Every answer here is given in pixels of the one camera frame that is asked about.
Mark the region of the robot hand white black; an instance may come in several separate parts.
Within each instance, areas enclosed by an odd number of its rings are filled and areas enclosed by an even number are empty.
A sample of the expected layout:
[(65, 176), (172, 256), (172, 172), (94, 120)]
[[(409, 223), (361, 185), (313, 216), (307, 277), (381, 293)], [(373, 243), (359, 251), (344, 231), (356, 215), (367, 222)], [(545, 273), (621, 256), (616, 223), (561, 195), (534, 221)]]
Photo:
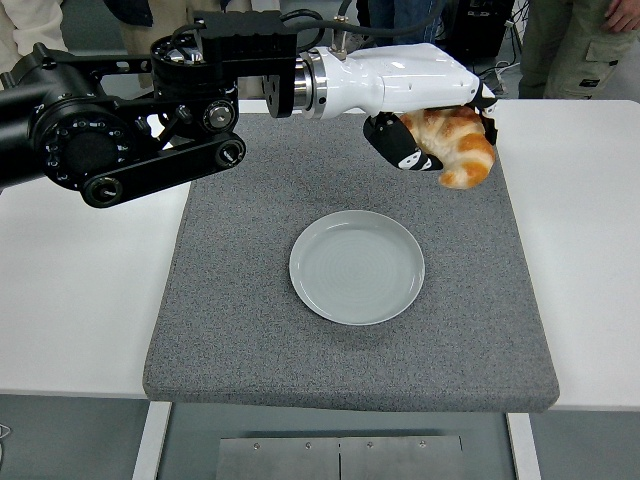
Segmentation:
[(343, 60), (319, 47), (302, 56), (302, 66), (306, 85), (297, 89), (294, 107), (322, 120), (362, 110), (366, 140), (402, 170), (443, 170), (445, 155), (420, 147), (401, 114), (471, 106), (488, 115), (496, 103), (479, 77), (428, 43), (358, 50)]

